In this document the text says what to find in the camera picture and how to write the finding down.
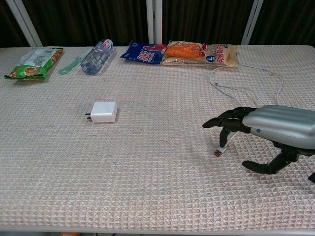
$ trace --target food package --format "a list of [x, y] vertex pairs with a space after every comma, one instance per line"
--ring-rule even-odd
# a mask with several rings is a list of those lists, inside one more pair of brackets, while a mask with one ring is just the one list
[[167, 44], [149, 44], [132, 41], [128, 50], [121, 56], [128, 60], [146, 64], [160, 64]]
[[198, 58], [170, 57], [164, 55], [162, 65], [213, 65], [237, 66], [238, 46], [231, 44], [203, 44]]
[[164, 54], [177, 58], [198, 58], [200, 57], [201, 49], [202, 45], [200, 43], [174, 41], [167, 45]]
[[44, 80], [47, 70], [63, 53], [63, 48], [37, 48], [21, 57], [19, 64], [6, 79]]

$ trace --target table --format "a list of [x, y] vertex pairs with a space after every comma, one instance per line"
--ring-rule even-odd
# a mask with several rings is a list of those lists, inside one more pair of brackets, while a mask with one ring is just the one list
[[[58, 70], [82, 51], [65, 47], [42, 82], [0, 80], [0, 229], [164, 234], [315, 234], [315, 158], [301, 156], [277, 175], [279, 150], [238, 134], [220, 158], [219, 128], [202, 124], [238, 104], [209, 83], [213, 68], [126, 61], [115, 48], [96, 76]], [[0, 49], [8, 74], [30, 48]], [[242, 64], [284, 76], [280, 103], [315, 110], [315, 49], [240, 46]], [[280, 79], [246, 67], [213, 80], [253, 89], [274, 104]], [[244, 106], [262, 104], [228, 90]], [[96, 101], [116, 101], [111, 124], [86, 120]]]

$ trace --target silver robotic arm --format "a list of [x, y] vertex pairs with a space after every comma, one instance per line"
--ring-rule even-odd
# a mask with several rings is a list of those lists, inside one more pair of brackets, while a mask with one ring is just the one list
[[[281, 152], [269, 164], [244, 161], [243, 166], [260, 174], [276, 174], [299, 155], [315, 155], [315, 111], [270, 105], [261, 108], [238, 107], [205, 122], [202, 127], [223, 127], [220, 146], [230, 132], [241, 131], [270, 140]], [[315, 183], [313, 173], [309, 180]]]

